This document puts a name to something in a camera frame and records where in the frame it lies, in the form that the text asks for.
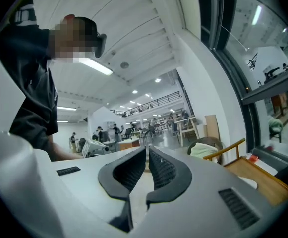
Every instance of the forearm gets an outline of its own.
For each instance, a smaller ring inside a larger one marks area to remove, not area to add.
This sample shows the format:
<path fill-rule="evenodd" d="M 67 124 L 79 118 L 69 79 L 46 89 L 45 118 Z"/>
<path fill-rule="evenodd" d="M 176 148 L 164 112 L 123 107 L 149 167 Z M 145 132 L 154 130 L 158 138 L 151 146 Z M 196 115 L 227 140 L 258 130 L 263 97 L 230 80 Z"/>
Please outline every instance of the forearm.
<path fill-rule="evenodd" d="M 57 161 L 65 161 L 65 160 L 76 160 L 76 159 L 82 159 L 83 157 L 77 154 L 68 153 L 65 150 L 63 150 L 59 145 L 56 143 L 51 143 L 51 146 L 53 148 L 53 153 L 55 155 L 55 159 Z"/>

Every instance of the fluorescent tube light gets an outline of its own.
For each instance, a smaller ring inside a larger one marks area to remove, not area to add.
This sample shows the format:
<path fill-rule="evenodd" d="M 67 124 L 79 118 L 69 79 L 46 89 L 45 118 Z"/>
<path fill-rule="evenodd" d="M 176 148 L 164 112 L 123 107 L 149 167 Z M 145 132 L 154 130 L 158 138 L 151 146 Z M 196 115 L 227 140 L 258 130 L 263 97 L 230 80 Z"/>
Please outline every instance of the fluorescent tube light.
<path fill-rule="evenodd" d="M 86 66 L 89 66 L 107 76 L 110 76 L 113 71 L 111 71 L 109 68 L 106 68 L 105 66 L 99 64 L 97 61 L 94 61 L 89 58 L 79 58 L 79 62 L 85 64 Z"/>
<path fill-rule="evenodd" d="M 57 109 L 76 111 L 75 108 L 66 108 L 66 107 L 59 107 L 59 106 L 57 106 Z"/>
<path fill-rule="evenodd" d="M 258 21 L 258 18 L 259 18 L 259 15 L 261 14 L 261 11 L 262 11 L 262 7 L 261 6 L 257 6 L 256 12 L 255 12 L 255 15 L 254 15 L 254 18 L 253 18 L 253 21 L 252 21 L 252 25 L 256 25 L 256 23 Z"/>

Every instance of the white plate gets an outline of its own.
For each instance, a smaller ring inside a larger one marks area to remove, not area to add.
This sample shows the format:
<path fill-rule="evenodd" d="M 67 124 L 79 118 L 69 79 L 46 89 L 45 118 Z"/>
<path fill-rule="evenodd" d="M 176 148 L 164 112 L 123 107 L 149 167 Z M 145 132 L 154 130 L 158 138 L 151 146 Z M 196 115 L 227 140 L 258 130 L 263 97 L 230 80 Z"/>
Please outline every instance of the white plate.
<path fill-rule="evenodd" d="M 240 179 L 242 179 L 244 182 L 246 182 L 248 185 L 252 186 L 254 189 L 257 189 L 257 182 L 251 180 L 251 179 L 248 179 L 248 178 L 245 178 L 245 177 L 239 177 Z"/>

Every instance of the man's arm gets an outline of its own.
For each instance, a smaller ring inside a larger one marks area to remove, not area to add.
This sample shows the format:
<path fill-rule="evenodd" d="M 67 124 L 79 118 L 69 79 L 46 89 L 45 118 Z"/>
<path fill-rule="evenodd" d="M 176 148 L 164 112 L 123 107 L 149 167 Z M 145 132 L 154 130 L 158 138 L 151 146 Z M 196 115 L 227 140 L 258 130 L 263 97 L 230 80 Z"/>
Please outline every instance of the man's arm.
<path fill-rule="evenodd" d="M 54 143 L 53 136 L 48 136 L 49 143 L 52 147 L 53 153 L 55 155 L 55 159 L 57 161 L 65 161 L 65 160 L 76 160 L 76 159 L 82 159 L 83 156 L 68 153 L 64 151 L 59 145 Z"/>

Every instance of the balcony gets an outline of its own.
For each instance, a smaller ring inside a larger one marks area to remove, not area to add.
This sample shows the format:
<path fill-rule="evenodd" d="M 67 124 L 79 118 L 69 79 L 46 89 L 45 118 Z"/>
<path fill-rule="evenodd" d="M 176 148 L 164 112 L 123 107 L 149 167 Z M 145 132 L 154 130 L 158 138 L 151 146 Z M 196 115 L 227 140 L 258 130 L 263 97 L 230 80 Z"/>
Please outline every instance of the balcony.
<path fill-rule="evenodd" d="M 152 109 L 158 108 L 158 107 L 164 107 L 167 104 L 173 104 L 176 102 L 181 102 L 183 101 L 179 91 L 171 93 L 169 95 L 163 96 L 159 99 L 150 101 L 148 103 L 145 103 L 143 105 L 137 106 L 131 110 L 128 111 L 118 111 L 118 110 L 111 110 L 113 111 L 114 114 L 121 116 L 121 117 L 129 117 L 132 115 L 138 115 L 140 113 L 147 113 L 147 111 L 150 111 Z"/>

